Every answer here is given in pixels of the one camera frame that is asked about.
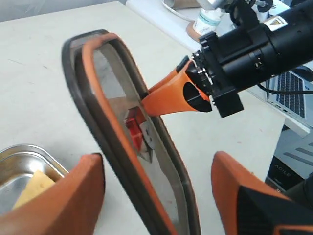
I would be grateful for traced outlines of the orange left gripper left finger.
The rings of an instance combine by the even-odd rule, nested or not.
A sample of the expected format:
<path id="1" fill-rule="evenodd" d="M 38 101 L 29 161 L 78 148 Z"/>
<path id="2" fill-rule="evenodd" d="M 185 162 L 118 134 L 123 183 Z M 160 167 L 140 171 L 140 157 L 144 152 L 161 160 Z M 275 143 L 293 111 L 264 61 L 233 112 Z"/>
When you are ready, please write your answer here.
<path id="1" fill-rule="evenodd" d="M 99 153 L 82 156 L 63 179 L 0 218 L 2 235 L 91 235 L 104 201 Z"/>

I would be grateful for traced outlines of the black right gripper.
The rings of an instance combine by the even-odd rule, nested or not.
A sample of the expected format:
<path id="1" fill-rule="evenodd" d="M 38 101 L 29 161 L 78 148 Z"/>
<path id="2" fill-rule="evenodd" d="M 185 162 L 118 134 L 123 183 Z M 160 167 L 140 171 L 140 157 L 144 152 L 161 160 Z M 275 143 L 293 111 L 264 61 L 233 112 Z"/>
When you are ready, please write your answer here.
<path id="1" fill-rule="evenodd" d="M 141 104 L 149 116 L 186 111 L 211 112 L 212 107 L 205 94 L 212 97 L 212 103 L 222 118 L 244 109 L 237 89 L 218 61 L 220 52 L 217 42 L 218 36 L 214 32 L 201 36 L 201 49 L 192 54 L 192 60 L 200 70 L 196 84 L 203 92 L 188 77 L 186 71 L 191 60 L 184 56 L 164 79 L 148 90 L 148 95 L 142 100 Z"/>

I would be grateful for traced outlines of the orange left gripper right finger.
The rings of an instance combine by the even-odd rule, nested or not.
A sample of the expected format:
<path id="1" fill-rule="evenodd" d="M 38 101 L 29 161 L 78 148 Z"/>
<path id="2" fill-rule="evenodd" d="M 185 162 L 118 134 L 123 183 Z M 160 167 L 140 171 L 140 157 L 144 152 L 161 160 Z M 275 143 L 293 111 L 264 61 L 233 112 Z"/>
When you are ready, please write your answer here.
<path id="1" fill-rule="evenodd" d="M 311 235 L 313 179 L 281 193 L 225 152 L 214 155 L 212 193 L 227 235 Z"/>

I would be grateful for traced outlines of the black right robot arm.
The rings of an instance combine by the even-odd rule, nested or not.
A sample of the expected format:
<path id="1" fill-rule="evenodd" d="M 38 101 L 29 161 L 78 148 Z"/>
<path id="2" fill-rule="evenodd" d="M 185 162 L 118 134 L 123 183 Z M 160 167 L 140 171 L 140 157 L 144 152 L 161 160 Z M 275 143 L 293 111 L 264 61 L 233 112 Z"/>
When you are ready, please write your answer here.
<path id="1" fill-rule="evenodd" d="M 243 110 L 239 92 L 313 58 L 313 3 L 308 0 L 260 22 L 243 0 L 232 7 L 237 27 L 199 38 L 200 50 L 184 57 L 142 99 L 149 116 L 218 109 L 221 117 Z"/>

